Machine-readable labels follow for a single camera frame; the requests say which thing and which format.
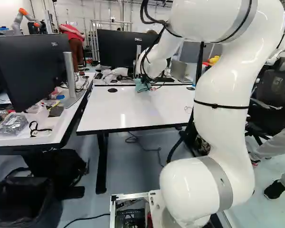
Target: brown pants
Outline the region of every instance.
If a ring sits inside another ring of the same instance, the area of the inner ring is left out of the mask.
[[[84,62],[84,53],[82,51],[82,42],[79,39],[73,38],[68,41],[71,46],[73,64],[74,64],[74,72],[78,72],[78,68],[80,71],[83,70],[83,62]]]

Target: yellow object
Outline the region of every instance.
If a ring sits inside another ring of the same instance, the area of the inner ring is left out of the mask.
[[[210,63],[216,63],[216,62],[218,62],[219,58],[220,58],[220,56],[214,56],[213,58],[209,59],[209,62]]]

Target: desk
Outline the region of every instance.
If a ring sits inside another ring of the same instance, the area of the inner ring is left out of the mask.
[[[77,82],[77,87],[84,80],[80,79]],[[62,93],[67,97],[68,90],[62,89]],[[80,117],[87,103],[87,95],[88,93],[86,92],[75,104],[65,109],[60,117],[50,117],[44,123],[40,123],[40,128],[43,128],[43,126],[52,126],[53,131],[48,136],[31,138],[28,125],[17,136],[0,135],[0,155],[22,155],[34,149],[46,150],[52,147],[63,147],[67,143],[76,120]]]
[[[136,93],[134,86],[95,86],[77,128],[77,135],[97,134],[99,159],[96,194],[106,192],[106,162],[109,133],[186,126],[195,91],[187,86],[163,86]]]

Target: black mesh chair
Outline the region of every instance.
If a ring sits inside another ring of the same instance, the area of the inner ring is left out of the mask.
[[[260,77],[250,98],[245,136],[253,136],[259,145],[260,138],[268,140],[285,128],[285,58],[280,58],[274,69]]]

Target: laptop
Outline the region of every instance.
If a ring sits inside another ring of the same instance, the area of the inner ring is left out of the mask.
[[[189,77],[191,71],[192,69],[187,63],[172,60],[170,75],[182,83],[192,83],[192,79]]]

